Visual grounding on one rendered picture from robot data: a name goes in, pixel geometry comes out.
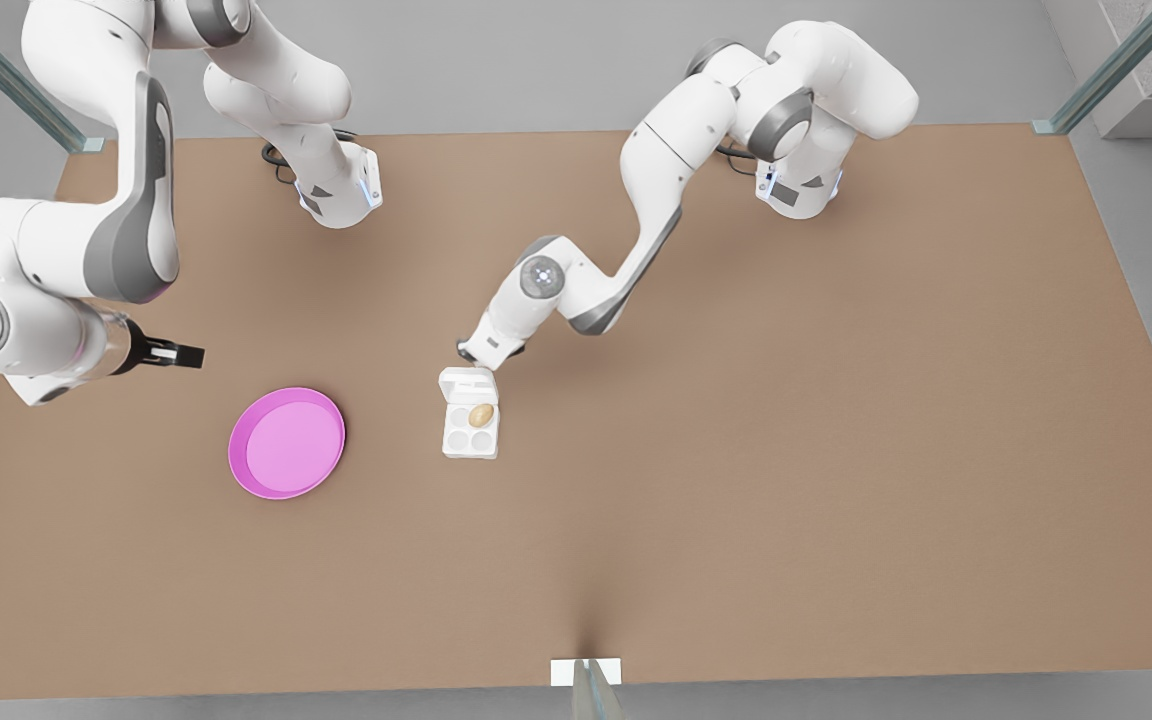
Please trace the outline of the pink round plate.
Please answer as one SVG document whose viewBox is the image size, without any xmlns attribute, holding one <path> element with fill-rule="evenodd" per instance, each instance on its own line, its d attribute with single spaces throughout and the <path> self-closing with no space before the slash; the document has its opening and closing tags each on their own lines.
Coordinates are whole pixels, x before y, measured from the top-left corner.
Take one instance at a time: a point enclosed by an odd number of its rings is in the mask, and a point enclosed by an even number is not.
<svg viewBox="0 0 1152 720">
<path fill-rule="evenodd" d="M 227 445 L 238 487 L 265 500 L 306 495 L 333 473 L 346 447 L 346 419 L 324 393 L 287 387 L 247 407 Z"/>
</svg>

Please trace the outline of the silver frame post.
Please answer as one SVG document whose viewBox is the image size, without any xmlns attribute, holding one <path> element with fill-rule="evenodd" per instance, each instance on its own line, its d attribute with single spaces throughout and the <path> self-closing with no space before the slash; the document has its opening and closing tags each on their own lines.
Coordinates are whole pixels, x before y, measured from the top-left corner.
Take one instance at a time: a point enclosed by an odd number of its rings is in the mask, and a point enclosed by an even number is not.
<svg viewBox="0 0 1152 720">
<path fill-rule="evenodd" d="M 28 79 L 3 54 L 0 54 L 0 92 L 69 154 L 94 154 L 103 151 L 104 138 L 83 135 L 55 104 L 41 94 L 40 88 Z"/>
<path fill-rule="evenodd" d="M 1037 135 L 1152 138 L 1152 0 L 1041 0 L 1076 88 Z"/>
<path fill-rule="evenodd" d="M 614 687 L 622 683 L 621 659 L 553 659 L 550 685 L 571 687 L 571 720 L 627 720 Z"/>
</svg>

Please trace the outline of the white egg box lid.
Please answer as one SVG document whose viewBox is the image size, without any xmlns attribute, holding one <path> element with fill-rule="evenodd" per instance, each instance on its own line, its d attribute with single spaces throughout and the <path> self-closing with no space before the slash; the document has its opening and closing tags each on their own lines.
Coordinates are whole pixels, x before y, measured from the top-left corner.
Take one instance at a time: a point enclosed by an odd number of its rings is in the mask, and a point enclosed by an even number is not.
<svg viewBox="0 0 1152 720">
<path fill-rule="evenodd" d="M 438 378 L 448 406 L 497 406 L 499 393 L 492 370 L 479 366 L 448 366 Z"/>
</svg>

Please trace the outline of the white egg box base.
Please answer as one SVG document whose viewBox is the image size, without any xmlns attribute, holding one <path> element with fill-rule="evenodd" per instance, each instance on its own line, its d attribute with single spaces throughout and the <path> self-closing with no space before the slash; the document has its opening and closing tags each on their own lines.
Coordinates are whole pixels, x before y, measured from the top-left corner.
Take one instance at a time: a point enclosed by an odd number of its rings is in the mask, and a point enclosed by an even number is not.
<svg viewBox="0 0 1152 720">
<path fill-rule="evenodd" d="M 495 416 L 486 429 L 472 429 L 467 424 L 470 409 L 470 406 L 447 406 L 442 434 L 444 455 L 452 458 L 495 458 L 499 447 L 499 406 L 495 406 Z"/>
</svg>

